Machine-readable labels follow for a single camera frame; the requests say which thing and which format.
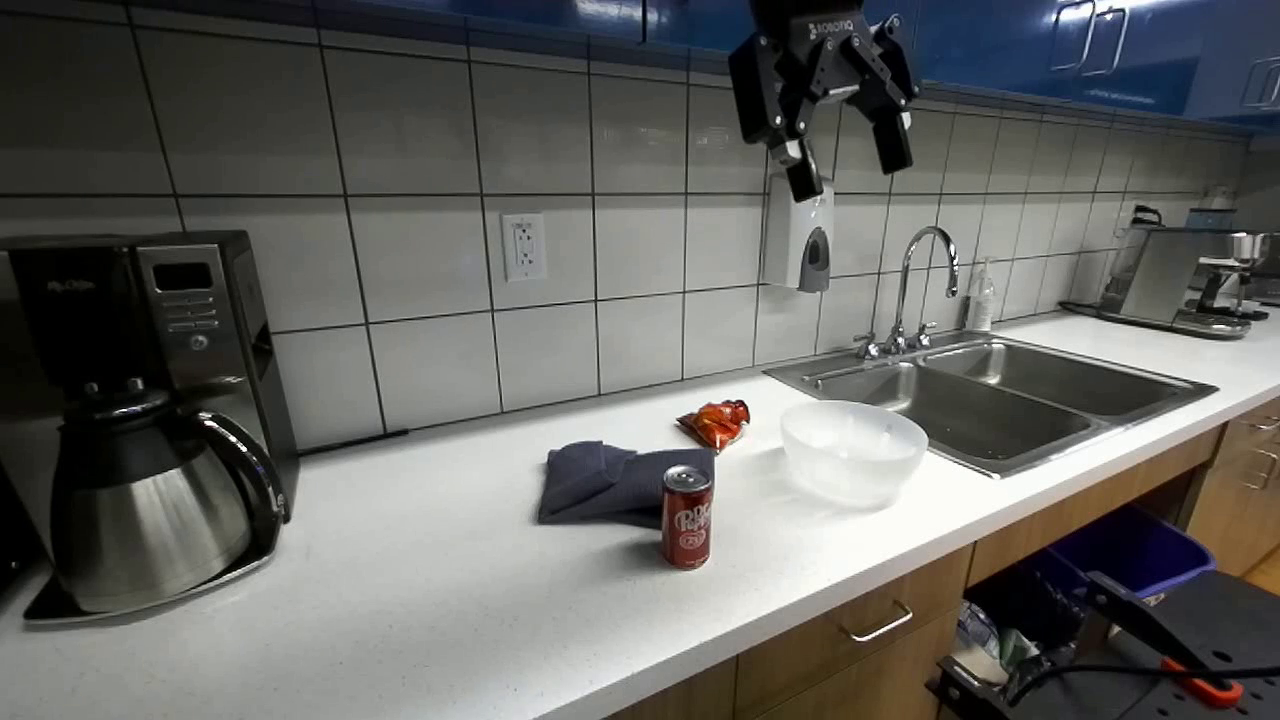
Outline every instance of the white bowl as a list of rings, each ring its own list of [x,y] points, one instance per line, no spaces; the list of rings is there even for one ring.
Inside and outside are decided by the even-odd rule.
[[[919,424],[848,400],[816,400],[782,413],[792,482],[845,508],[884,508],[919,467]]]

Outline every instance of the espresso machine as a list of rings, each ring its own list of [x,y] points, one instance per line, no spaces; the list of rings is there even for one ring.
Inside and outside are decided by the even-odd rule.
[[[1136,225],[1097,315],[1188,337],[1235,340],[1258,319],[1246,307],[1254,258],[1229,229]]]

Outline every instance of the dish towel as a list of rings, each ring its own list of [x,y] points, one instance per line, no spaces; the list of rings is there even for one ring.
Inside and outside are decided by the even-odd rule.
[[[549,453],[549,482],[542,482],[542,502],[536,508],[536,519],[538,526],[621,519],[621,526],[660,528],[664,474],[670,465],[692,465],[706,482],[716,477],[716,455],[706,448],[639,455],[601,440],[565,444]]]

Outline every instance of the double sink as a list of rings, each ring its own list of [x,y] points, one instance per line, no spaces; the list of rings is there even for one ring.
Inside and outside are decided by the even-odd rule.
[[[904,413],[929,444],[989,477],[1015,477],[1097,434],[1138,424],[1213,384],[971,337],[889,359],[806,359],[766,374],[806,396]]]

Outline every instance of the white tile wall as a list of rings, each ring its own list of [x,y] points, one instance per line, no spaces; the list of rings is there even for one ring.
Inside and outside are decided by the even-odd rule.
[[[689,195],[689,289],[757,286],[759,195]]]
[[[682,378],[750,367],[757,289],[682,296]]]
[[[601,388],[680,381],[680,296],[601,305]]]
[[[178,191],[340,191],[316,47],[140,31]]]
[[[595,195],[601,296],[682,289],[682,195]]]
[[[588,78],[475,64],[485,191],[593,191]]]
[[[363,329],[274,337],[274,355],[298,448],[384,434]]]
[[[853,347],[870,331],[875,275],[836,275],[825,291],[816,347]]]
[[[759,289],[757,363],[801,359],[816,354],[816,291]]]
[[[183,199],[183,225],[247,231],[274,331],[363,319],[340,199]]]
[[[480,191],[469,64],[328,54],[350,191]]]
[[[722,89],[689,89],[689,191],[765,191],[765,149],[743,144]]]
[[[595,191],[682,191],[682,83],[593,80]]]
[[[502,407],[595,396],[593,305],[494,311]]]
[[[350,199],[369,319],[489,307],[480,195]]]
[[[167,191],[121,25],[0,19],[0,191]]]
[[[247,229],[304,448],[884,337],[932,221],[1003,319],[1092,299],[1136,199],[1175,221],[1243,163],[1224,132],[925,99],[889,181],[866,119],[821,107],[833,289],[786,296],[759,289],[766,163],[722,78],[350,31],[320,57],[308,28],[146,9],[130,47],[128,16],[94,19],[0,25],[0,237]],[[549,280],[507,280],[507,212],[542,215]],[[961,326],[944,280],[919,248],[909,331]]]
[[[593,299],[593,195],[492,195],[485,212],[494,307]],[[542,215],[549,280],[507,280],[502,215]]]
[[[498,413],[492,315],[370,326],[386,430]]]

